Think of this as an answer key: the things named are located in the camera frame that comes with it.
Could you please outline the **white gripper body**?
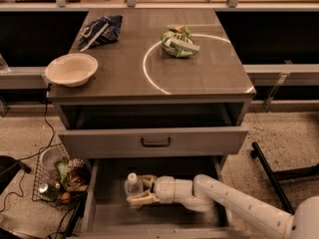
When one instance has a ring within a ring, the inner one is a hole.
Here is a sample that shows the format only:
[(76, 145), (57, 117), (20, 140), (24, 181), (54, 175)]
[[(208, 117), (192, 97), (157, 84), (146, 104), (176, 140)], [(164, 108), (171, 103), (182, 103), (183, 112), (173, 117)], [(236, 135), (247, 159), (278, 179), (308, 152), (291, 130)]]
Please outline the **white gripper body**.
[(163, 204), (173, 203), (175, 179), (172, 176), (161, 176), (156, 179), (154, 193), (156, 201)]

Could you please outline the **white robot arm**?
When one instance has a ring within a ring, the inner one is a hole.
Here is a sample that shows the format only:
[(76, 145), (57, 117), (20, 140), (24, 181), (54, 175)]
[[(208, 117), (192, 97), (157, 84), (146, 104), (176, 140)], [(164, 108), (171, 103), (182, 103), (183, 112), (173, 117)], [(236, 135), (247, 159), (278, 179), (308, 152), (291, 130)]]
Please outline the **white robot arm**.
[(133, 207), (179, 203), (207, 212), (217, 202), (250, 223), (268, 239), (319, 239), (319, 197), (303, 201), (293, 214), (198, 174), (192, 180), (130, 173), (125, 182), (127, 201)]

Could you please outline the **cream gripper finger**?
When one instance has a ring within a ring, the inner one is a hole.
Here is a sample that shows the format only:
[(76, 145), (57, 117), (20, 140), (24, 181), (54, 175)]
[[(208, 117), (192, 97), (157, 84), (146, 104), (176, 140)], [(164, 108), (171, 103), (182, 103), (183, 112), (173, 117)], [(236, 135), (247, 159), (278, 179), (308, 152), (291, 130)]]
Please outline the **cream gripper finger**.
[(155, 186), (157, 177), (152, 174), (140, 175), (139, 179), (142, 181), (144, 189), (152, 189)]
[(143, 205), (152, 204), (157, 201), (156, 195), (149, 189), (133, 196), (128, 196), (127, 201), (132, 208), (140, 208)]

